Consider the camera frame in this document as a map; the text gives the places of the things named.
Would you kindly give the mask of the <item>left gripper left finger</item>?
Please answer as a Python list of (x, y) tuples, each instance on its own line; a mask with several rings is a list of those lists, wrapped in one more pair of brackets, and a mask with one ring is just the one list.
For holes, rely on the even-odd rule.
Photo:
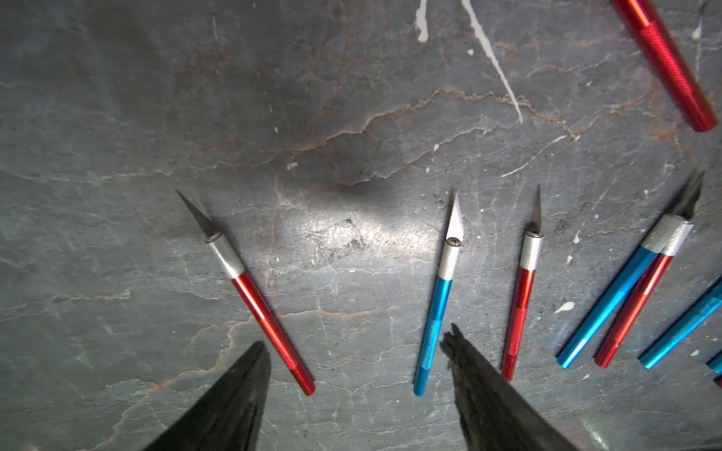
[(254, 450), (268, 396), (271, 358), (255, 342), (148, 450)]

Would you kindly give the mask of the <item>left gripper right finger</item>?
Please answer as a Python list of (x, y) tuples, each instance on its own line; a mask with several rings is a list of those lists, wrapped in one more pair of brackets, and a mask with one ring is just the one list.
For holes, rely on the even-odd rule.
[(456, 324), (440, 349), (449, 357), (455, 404), (469, 450), (575, 450), (464, 337)]

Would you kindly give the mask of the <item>blue carving knife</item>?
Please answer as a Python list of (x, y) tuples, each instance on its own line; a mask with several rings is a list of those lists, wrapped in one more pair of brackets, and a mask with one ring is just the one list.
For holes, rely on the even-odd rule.
[(707, 362), (708, 368), (716, 374), (722, 373), (722, 351)]
[(634, 255), (628, 259), (594, 308), (567, 341), (557, 358), (562, 368), (569, 368), (575, 362), (576, 357), (596, 335), (619, 303), (630, 293), (633, 285), (639, 281), (652, 260), (662, 253), (685, 224), (686, 220), (682, 217), (670, 214), (664, 214), (657, 221)]
[(639, 356), (639, 362), (644, 368), (652, 369), (720, 307), (721, 277)]
[(460, 211), (459, 197), (458, 194), (455, 193), (449, 216), (449, 225), (447, 226), (447, 234), (439, 261), (428, 321), (419, 353), (419, 361), (417, 362), (413, 391), (418, 397), (422, 397), (426, 390), (432, 362), (434, 362), (435, 349), (443, 323), (447, 300), (449, 300), (450, 287), (463, 241), (463, 218)]

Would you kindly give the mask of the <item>red carving knife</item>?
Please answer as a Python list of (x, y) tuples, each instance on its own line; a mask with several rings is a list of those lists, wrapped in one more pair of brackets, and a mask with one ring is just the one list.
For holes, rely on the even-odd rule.
[(312, 396), (316, 390), (313, 378), (278, 322), (276, 315), (259, 292), (239, 254), (226, 235), (200, 209), (179, 190), (176, 190), (176, 192), (202, 230), (206, 238), (205, 244), (212, 249), (214, 255), (222, 264), (227, 278), (231, 280), (231, 283), (237, 289), (257, 323), (259, 323), (259, 327), (274, 346), (303, 393), (306, 396)]
[(667, 267), (693, 229), (692, 219), (701, 196), (704, 174), (705, 172), (701, 171), (690, 178), (674, 205), (660, 217), (643, 242), (642, 247), (654, 253), (654, 257), (633, 283), (629, 294), (623, 298), (622, 309), (594, 356), (595, 364), (600, 368), (608, 367)]
[(718, 125), (716, 114), (652, 3), (611, 3), (687, 123), (698, 133), (712, 131)]
[(506, 381), (511, 381), (515, 372), (528, 313), (528, 303), (541, 255), (541, 245), (543, 244), (541, 211), (541, 187), (538, 186), (532, 216), (525, 229), (501, 363), (501, 375)]

